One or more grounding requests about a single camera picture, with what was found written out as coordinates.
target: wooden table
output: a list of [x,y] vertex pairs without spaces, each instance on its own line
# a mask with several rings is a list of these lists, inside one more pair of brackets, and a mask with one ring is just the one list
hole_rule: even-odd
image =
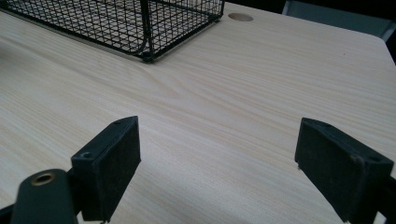
[[226,4],[144,64],[2,12],[0,31],[1,207],[134,115],[142,162],[112,223],[342,223],[293,160],[302,117],[396,161],[396,67],[370,35]]

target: black wire mesh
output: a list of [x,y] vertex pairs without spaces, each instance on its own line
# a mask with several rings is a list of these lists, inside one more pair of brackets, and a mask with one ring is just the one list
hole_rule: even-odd
[[223,0],[0,0],[61,33],[152,60],[219,20]]

